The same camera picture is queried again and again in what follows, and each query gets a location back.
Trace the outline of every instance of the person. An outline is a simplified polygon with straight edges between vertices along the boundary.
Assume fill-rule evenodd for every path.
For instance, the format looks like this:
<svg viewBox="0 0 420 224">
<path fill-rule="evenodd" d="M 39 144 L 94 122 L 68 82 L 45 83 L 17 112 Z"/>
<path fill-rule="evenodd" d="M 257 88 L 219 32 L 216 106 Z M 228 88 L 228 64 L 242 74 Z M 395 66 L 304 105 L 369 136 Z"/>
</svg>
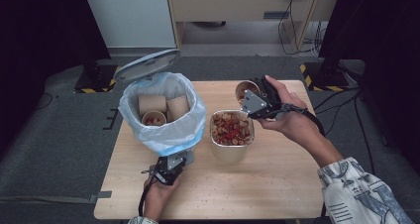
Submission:
<svg viewBox="0 0 420 224">
<path fill-rule="evenodd" d="M 286 86 L 266 75 L 283 103 L 307 108 L 307 105 Z M 323 184 L 323 197 L 333 223 L 413 223 L 395 200 L 391 189 L 378 177 L 367 173 L 354 158 L 344 159 L 335 146 L 325 138 L 315 123 L 303 114 L 288 112 L 279 120 L 258 119 L 264 129 L 282 133 L 300 145 L 316 161 Z M 179 186 L 155 183 L 145 201 L 145 217 L 135 217 L 129 223 L 158 223 L 171 194 Z"/>
</svg>

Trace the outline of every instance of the plastic bag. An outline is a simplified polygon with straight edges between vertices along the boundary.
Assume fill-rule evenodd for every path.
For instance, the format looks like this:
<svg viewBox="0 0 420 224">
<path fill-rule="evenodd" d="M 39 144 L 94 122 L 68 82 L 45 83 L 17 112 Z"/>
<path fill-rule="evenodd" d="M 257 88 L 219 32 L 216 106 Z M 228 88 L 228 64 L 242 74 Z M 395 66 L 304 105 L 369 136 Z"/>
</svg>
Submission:
<svg viewBox="0 0 420 224">
<path fill-rule="evenodd" d="M 145 126 L 139 114 L 140 94 L 164 95 L 167 100 L 186 95 L 190 111 L 171 123 Z M 204 103 L 191 81 L 181 73 L 156 73 L 133 82 L 124 90 L 118 109 L 133 129 L 135 138 L 160 157 L 192 148 L 204 133 Z"/>
</svg>

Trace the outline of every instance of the wooden table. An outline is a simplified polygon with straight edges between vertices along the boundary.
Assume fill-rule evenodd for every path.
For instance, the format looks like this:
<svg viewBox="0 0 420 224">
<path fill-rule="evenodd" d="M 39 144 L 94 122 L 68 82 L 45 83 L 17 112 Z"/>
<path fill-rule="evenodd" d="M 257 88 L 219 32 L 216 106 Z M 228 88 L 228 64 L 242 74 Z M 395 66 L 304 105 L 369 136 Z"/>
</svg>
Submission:
<svg viewBox="0 0 420 224">
<path fill-rule="evenodd" d="M 314 218 L 322 208 L 317 164 L 298 145 L 283 135 L 265 130 L 255 122 L 256 137 L 246 157 L 236 165 L 224 165 L 213 157 L 209 135 L 211 115 L 239 109 L 235 87 L 240 81 L 194 81 L 207 109 L 205 133 L 194 150 L 195 161 L 184 169 L 162 219 L 288 219 Z M 309 106 L 301 81 L 283 81 Z M 130 219 L 138 215 L 139 200 L 147 174 L 141 174 L 158 156 L 134 139 L 123 122 L 94 216 L 102 220 Z"/>
</svg>

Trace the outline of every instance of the patterned sleeve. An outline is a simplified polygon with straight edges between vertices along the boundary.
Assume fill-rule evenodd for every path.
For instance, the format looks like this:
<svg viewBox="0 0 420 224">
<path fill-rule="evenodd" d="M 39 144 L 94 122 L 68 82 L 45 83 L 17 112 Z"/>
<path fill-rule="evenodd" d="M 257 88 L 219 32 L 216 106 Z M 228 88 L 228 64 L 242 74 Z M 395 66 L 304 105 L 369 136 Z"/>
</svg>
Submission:
<svg viewBox="0 0 420 224">
<path fill-rule="evenodd" d="M 353 158 L 318 169 L 325 206 L 333 223 L 413 223 L 391 189 Z"/>
<path fill-rule="evenodd" d="M 147 217 L 134 217 L 128 224 L 158 224 L 155 220 L 149 219 Z"/>
</svg>

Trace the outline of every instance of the yellow black tape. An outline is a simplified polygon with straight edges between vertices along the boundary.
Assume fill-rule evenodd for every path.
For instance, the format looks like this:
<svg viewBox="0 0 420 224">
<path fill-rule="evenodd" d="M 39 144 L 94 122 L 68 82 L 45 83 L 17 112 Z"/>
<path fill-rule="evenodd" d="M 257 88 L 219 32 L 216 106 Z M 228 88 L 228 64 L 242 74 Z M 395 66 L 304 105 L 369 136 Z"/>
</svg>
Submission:
<svg viewBox="0 0 420 224">
<path fill-rule="evenodd" d="M 95 92 L 111 92 L 115 86 L 115 80 L 111 79 L 109 85 L 104 88 L 80 88 L 74 89 L 74 93 L 95 93 Z"/>
<path fill-rule="evenodd" d="M 348 86 L 315 86 L 312 84 L 312 79 L 306 69 L 306 65 L 305 64 L 301 64 L 300 65 L 300 71 L 303 74 L 303 78 L 305 79 L 306 82 L 306 86 L 308 87 L 309 91 L 343 91 L 343 90 L 347 90 L 349 87 Z"/>
</svg>

